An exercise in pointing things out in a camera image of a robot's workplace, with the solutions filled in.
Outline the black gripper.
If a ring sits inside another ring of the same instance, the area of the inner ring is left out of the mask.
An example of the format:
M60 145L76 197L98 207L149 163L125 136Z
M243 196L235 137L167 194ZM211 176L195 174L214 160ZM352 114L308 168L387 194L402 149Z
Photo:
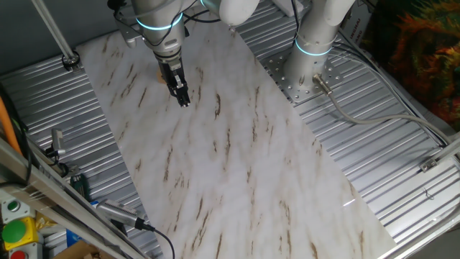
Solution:
M184 81L183 62L180 53L170 56L157 56L162 78L167 84L170 95L174 96L181 107L188 107L190 97L188 85Z

